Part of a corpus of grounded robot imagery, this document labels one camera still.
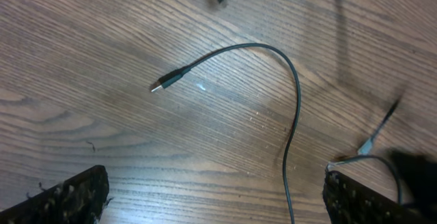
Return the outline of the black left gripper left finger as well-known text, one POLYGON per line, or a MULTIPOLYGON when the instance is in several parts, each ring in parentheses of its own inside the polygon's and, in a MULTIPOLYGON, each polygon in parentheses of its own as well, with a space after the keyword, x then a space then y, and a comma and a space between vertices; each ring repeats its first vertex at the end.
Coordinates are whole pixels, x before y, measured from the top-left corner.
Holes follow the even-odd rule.
POLYGON ((98 223, 110 199, 105 166, 95 165, 72 178, 1 211, 5 224, 98 223))

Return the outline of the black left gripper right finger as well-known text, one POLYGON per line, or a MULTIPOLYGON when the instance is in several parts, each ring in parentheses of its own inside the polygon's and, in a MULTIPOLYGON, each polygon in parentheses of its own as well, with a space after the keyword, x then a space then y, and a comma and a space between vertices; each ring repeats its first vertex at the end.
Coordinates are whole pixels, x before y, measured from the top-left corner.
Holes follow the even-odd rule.
POLYGON ((322 196, 332 224, 431 223, 339 171, 326 173, 322 196))

